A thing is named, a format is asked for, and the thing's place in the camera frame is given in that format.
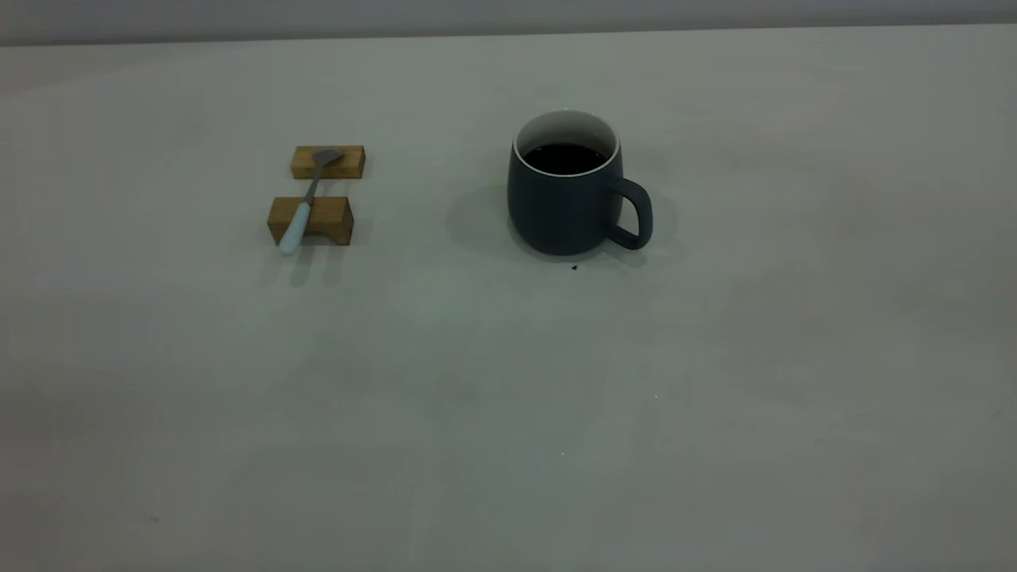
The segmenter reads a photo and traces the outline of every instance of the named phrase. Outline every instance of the wooden block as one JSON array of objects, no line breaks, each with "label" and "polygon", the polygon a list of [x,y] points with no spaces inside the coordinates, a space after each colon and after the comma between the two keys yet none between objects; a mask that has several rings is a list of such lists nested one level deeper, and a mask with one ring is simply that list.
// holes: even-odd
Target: wooden block
[{"label": "wooden block", "polygon": [[322,149],[340,149],[344,155],[334,163],[325,165],[321,170],[322,179],[359,179],[364,176],[364,161],[367,156],[364,148],[356,146],[325,145],[318,147],[298,147],[290,162],[290,172],[295,179],[314,178],[314,152]]},{"label": "wooden block", "polygon": [[[268,230],[272,231],[276,244],[283,239],[297,212],[297,206],[302,202],[301,196],[277,196],[272,202]],[[350,202],[345,196],[315,196],[311,203],[307,229],[304,230],[304,236],[311,234],[327,236],[336,244],[349,244],[350,237],[353,236],[353,211],[350,210]]]}]

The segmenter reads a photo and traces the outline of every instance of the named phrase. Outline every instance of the mug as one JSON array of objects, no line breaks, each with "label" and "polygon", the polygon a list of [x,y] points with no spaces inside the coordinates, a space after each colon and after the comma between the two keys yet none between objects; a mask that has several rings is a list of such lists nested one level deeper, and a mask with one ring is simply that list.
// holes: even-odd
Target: mug
[{"label": "mug", "polygon": [[[585,170],[572,173],[570,167]],[[618,226],[621,197],[636,207],[638,235]],[[516,134],[508,215],[520,236],[547,254],[578,254],[605,238],[636,250],[653,234],[650,196],[622,176],[614,129],[596,115],[571,109],[539,115]]]}]

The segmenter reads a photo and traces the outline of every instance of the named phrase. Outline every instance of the table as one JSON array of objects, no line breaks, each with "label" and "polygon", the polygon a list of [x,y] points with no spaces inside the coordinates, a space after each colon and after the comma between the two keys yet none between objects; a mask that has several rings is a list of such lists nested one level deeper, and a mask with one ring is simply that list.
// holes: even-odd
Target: table
[{"label": "table", "polygon": [[[4,567],[1014,570],[1015,53],[0,50]],[[562,107],[618,130],[644,250],[510,232],[511,138]],[[283,259],[293,148],[332,144],[369,157],[321,189],[353,244]]]}]

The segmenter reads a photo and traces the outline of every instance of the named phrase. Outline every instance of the mug rim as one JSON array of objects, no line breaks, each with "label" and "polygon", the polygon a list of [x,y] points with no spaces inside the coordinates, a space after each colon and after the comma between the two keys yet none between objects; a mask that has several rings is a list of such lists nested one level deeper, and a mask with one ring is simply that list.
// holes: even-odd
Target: mug rim
[{"label": "mug rim", "polygon": [[[533,123],[537,119],[540,119],[542,117],[547,117],[548,115],[554,115],[556,113],[562,113],[562,112],[579,113],[581,115],[587,115],[589,117],[593,117],[597,121],[600,121],[601,123],[603,123],[604,125],[606,125],[607,129],[611,132],[611,135],[614,137],[614,150],[611,152],[611,156],[609,158],[605,159],[604,162],[601,163],[596,169],[591,169],[589,171],[583,171],[582,173],[576,173],[574,175],[558,175],[558,174],[555,174],[555,173],[548,173],[546,171],[541,171],[540,169],[537,169],[533,165],[530,165],[529,163],[526,162],[526,160],[523,159],[523,155],[519,152],[519,136],[523,133],[523,129],[526,129],[527,125],[529,125],[530,123]],[[530,169],[534,173],[540,173],[541,175],[545,175],[545,176],[548,176],[548,177],[555,177],[555,178],[559,178],[559,179],[574,179],[576,177],[585,177],[586,175],[590,175],[590,174],[596,173],[597,171],[599,171],[599,170],[603,169],[604,167],[607,167],[608,165],[610,165],[611,162],[614,161],[614,158],[618,156],[618,151],[620,149],[621,149],[621,140],[618,139],[618,132],[615,131],[614,127],[610,123],[608,123],[607,121],[605,121],[603,117],[601,117],[601,116],[599,116],[599,115],[597,115],[595,113],[590,113],[589,111],[583,111],[581,109],[572,109],[572,108],[567,108],[567,107],[566,108],[562,108],[562,109],[555,109],[554,111],[547,111],[547,112],[541,113],[540,115],[535,115],[535,116],[531,117],[529,121],[527,121],[526,123],[523,124],[522,127],[520,127],[519,131],[516,131],[516,136],[513,137],[513,139],[512,139],[512,150],[513,150],[513,153],[516,154],[516,159],[519,159],[519,162],[522,163],[527,169]]]}]

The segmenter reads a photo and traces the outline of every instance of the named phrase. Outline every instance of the mug handle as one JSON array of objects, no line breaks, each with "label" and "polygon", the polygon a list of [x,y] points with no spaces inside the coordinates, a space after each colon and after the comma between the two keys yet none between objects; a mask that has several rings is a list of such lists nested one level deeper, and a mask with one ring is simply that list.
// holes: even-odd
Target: mug handle
[{"label": "mug handle", "polygon": [[607,181],[607,188],[627,198],[636,207],[636,216],[639,218],[639,236],[614,225],[614,228],[607,231],[607,237],[630,250],[639,250],[646,246],[653,234],[653,207],[650,205],[650,195],[646,193],[645,188],[620,177]]}]

